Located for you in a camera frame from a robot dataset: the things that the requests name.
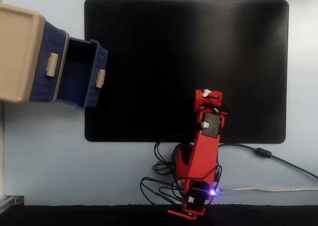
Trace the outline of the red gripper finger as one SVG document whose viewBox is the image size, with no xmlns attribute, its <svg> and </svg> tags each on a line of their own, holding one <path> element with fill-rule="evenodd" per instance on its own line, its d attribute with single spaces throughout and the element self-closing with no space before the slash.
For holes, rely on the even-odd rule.
<svg viewBox="0 0 318 226">
<path fill-rule="evenodd" d="M 212 91 L 207 95 L 208 98 L 212 99 L 215 105 L 222 105 L 223 93 L 219 91 Z"/>
<path fill-rule="evenodd" d="M 199 89 L 195 91 L 195 103 L 194 103 L 194 111 L 198 111 L 201 106 L 204 104 L 203 92 Z"/>
</svg>

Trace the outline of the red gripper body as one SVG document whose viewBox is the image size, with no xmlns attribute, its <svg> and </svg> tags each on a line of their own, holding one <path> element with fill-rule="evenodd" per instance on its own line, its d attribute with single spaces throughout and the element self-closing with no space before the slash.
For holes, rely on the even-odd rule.
<svg viewBox="0 0 318 226">
<path fill-rule="evenodd" d="M 220 106 L 213 104 L 212 101 L 204 102 L 197 110 L 195 110 L 196 120 L 199 122 L 203 120 L 203 115 L 205 113 L 214 114 L 220 117 L 221 123 L 220 127 L 224 127 L 226 118 L 228 115 L 227 108 L 221 103 Z"/>
</svg>

